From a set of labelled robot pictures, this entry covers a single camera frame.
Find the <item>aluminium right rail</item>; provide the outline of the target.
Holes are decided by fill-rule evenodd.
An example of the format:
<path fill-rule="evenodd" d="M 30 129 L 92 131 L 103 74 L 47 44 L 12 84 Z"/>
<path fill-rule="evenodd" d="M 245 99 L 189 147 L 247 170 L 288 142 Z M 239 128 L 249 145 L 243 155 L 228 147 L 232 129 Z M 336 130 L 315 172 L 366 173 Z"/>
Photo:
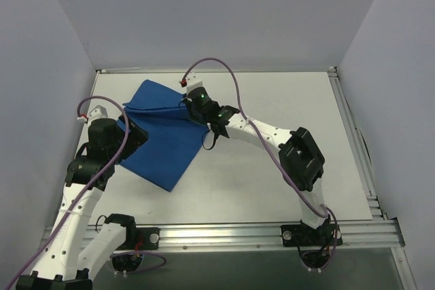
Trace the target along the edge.
<path fill-rule="evenodd" d="M 370 207 L 373 219 L 387 220 L 387 215 L 381 207 L 377 191 L 375 189 L 375 178 L 372 169 L 370 156 L 364 142 L 364 137 L 356 124 L 355 118 L 351 112 L 350 106 L 345 98 L 343 89 L 338 76 L 338 68 L 330 67 L 328 77 L 332 86 L 338 110 L 340 112 L 350 148 L 355 160 L 356 168 L 360 177 L 366 199 Z"/>

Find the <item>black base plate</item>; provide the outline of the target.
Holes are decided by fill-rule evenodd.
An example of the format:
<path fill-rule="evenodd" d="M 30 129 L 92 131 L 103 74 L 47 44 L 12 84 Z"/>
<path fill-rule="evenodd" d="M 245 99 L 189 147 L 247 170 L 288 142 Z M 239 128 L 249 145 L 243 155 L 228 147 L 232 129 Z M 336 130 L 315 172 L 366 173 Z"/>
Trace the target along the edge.
<path fill-rule="evenodd" d="M 117 251 L 149 251 L 159 248 L 159 228 L 136 228 L 126 231 L 126 240 L 116 248 Z"/>
<path fill-rule="evenodd" d="M 317 229 L 304 223 L 281 226 L 281 239 L 284 247 L 322 247 L 334 244 L 336 226 L 326 222 Z"/>

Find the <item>blue surgical wrap cloth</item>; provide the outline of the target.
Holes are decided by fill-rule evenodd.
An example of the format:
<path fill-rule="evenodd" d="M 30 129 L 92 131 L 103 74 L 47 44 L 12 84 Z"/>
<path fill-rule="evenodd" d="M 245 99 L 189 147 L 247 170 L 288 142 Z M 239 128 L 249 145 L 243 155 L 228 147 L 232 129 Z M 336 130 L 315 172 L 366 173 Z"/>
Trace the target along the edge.
<path fill-rule="evenodd" d="M 208 127 L 192 122 L 182 95 L 145 80 L 124 103 L 130 121 L 148 133 L 148 140 L 121 166 L 170 192 L 203 144 Z"/>

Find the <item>aluminium front rail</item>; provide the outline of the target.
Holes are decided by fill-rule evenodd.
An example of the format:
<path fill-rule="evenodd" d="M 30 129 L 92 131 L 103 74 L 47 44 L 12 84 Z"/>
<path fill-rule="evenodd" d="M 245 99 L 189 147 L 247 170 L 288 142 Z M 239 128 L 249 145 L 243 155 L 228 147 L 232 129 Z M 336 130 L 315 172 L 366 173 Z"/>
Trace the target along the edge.
<path fill-rule="evenodd" d="M 291 251 L 281 239 L 283 222 L 146 225 L 159 228 L 158 253 L 216 253 L 250 251 Z M 397 248 L 405 245 L 395 220 L 340 221 L 343 243 L 338 249 Z"/>

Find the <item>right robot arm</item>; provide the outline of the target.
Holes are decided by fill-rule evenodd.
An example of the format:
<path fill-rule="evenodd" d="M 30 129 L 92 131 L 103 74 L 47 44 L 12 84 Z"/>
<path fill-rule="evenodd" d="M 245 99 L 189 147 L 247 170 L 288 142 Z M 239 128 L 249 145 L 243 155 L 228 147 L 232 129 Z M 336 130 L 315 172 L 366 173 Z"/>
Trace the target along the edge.
<path fill-rule="evenodd" d="M 307 129 L 282 129 L 245 116 L 240 109 L 211 100 L 202 86 L 188 86 L 183 102 L 190 117 L 210 127 L 216 138 L 236 139 L 266 150 L 298 194 L 304 240 L 317 244 L 326 237 L 323 223 L 329 213 L 321 184 L 325 158 Z"/>

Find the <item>aluminium rail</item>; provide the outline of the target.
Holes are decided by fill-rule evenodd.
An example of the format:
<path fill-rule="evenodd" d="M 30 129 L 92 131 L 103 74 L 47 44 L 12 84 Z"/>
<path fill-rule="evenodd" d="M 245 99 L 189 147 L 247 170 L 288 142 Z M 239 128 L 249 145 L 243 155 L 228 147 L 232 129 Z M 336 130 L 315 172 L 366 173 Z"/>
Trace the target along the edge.
<path fill-rule="evenodd" d="M 181 68 L 145 68 L 145 67 L 127 67 L 127 68 L 118 68 L 118 69 L 97 69 L 96 72 L 100 74 L 127 74 L 127 73 L 178 73 L 184 74 L 187 69 Z M 193 68 L 194 72 L 201 73 L 221 73 L 227 72 L 228 69 L 224 66 L 211 66 L 211 67 L 203 67 L 197 66 Z M 287 73 L 287 72 L 327 72 L 327 73 L 337 73 L 338 67 L 241 67 L 241 68 L 232 68 L 232 71 L 235 73 L 269 73 L 269 72 L 279 72 L 279 73 Z"/>
<path fill-rule="evenodd" d="M 356 124 L 355 118 L 351 112 L 350 106 L 345 98 L 343 89 L 338 76 L 338 68 L 330 67 L 328 77 L 332 86 L 338 110 L 340 112 L 350 148 L 355 160 L 356 168 L 360 177 L 366 199 L 370 207 L 373 219 L 387 220 L 387 215 L 381 207 L 377 191 L 375 189 L 375 178 L 372 169 L 370 156 L 364 142 L 364 137 Z"/>
<path fill-rule="evenodd" d="M 283 222 L 146 225 L 159 228 L 158 253 L 216 253 L 250 251 L 291 251 L 281 239 Z M 397 248 L 405 245 L 395 220 L 340 221 L 343 243 L 338 249 Z"/>

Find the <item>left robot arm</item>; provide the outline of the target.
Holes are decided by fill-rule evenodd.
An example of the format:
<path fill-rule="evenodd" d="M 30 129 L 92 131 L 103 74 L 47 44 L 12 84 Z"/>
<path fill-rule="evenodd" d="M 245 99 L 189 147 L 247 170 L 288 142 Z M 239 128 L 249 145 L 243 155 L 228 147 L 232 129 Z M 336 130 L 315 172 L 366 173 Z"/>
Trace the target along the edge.
<path fill-rule="evenodd" d="M 117 249 L 137 240 L 134 217 L 113 213 L 96 239 L 81 245 L 95 206 L 115 167 L 147 140 L 147 132 L 127 114 L 118 120 L 94 110 L 84 118 L 88 140 L 67 167 L 63 199 L 48 239 L 31 259 L 33 268 L 18 277 L 17 289 L 91 289 L 92 280 Z"/>

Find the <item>aluminium back rail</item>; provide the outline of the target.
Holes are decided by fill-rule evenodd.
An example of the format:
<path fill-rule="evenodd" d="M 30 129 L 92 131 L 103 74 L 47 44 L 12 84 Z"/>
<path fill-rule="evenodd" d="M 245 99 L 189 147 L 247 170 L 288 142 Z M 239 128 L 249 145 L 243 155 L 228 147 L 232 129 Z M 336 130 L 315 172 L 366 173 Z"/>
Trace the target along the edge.
<path fill-rule="evenodd" d="M 97 69 L 96 72 L 100 74 L 127 74 L 127 73 L 178 73 L 184 74 L 187 69 L 181 68 L 145 68 L 145 67 L 127 67 L 127 68 L 118 68 L 118 69 Z M 221 73 L 227 72 L 228 69 L 224 66 L 211 66 L 211 67 L 203 67 L 197 66 L 193 68 L 194 72 L 201 73 Z M 287 72 L 327 72 L 327 73 L 337 73 L 338 67 L 241 67 L 241 68 L 232 68 L 232 71 L 235 73 L 269 73 L 269 72 L 279 72 L 279 73 L 287 73 Z"/>

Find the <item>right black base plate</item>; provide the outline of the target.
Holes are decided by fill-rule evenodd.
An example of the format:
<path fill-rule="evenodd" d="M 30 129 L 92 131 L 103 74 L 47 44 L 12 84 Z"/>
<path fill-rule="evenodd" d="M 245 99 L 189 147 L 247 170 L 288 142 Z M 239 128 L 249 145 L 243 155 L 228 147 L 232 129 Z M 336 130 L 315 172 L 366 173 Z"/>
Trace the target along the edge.
<path fill-rule="evenodd" d="M 284 247 L 322 247 L 334 244 L 336 226 L 326 222 L 317 229 L 304 223 L 281 226 L 281 239 Z"/>

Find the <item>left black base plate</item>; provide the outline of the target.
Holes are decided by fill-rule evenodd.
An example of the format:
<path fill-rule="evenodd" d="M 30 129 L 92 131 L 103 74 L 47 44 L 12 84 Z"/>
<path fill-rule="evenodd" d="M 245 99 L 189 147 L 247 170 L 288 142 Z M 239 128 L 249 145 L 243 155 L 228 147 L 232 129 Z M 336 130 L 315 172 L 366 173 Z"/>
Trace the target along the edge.
<path fill-rule="evenodd" d="M 126 231 L 126 240 L 116 248 L 117 251 L 149 251 L 159 248 L 159 228 L 136 228 Z"/>

